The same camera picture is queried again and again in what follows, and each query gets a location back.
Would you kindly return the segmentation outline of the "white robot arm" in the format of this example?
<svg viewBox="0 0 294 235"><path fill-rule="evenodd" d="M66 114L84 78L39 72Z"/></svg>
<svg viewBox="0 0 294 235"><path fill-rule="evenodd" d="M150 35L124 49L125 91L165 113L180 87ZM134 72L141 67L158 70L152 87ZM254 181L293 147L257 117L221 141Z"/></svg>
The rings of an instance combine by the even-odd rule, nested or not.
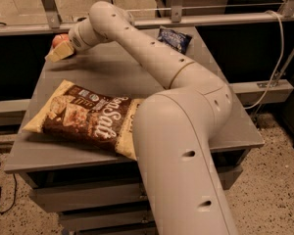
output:
<svg viewBox="0 0 294 235"><path fill-rule="evenodd" d="M232 93L196 61L135 28L130 13L96 2L69 38L77 52L118 42L163 87L139 106L134 151L159 235L238 235L210 139L227 122Z"/></svg>

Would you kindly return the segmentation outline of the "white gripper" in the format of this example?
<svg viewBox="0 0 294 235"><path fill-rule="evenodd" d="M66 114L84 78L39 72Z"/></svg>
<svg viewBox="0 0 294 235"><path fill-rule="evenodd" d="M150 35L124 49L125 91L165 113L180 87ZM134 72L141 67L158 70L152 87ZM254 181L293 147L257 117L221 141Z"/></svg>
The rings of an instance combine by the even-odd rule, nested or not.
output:
<svg viewBox="0 0 294 235"><path fill-rule="evenodd" d="M88 50L98 44L97 35L89 19L76 23L69 31L69 41L63 41L45 57L46 61L58 62L74 54Z"/></svg>

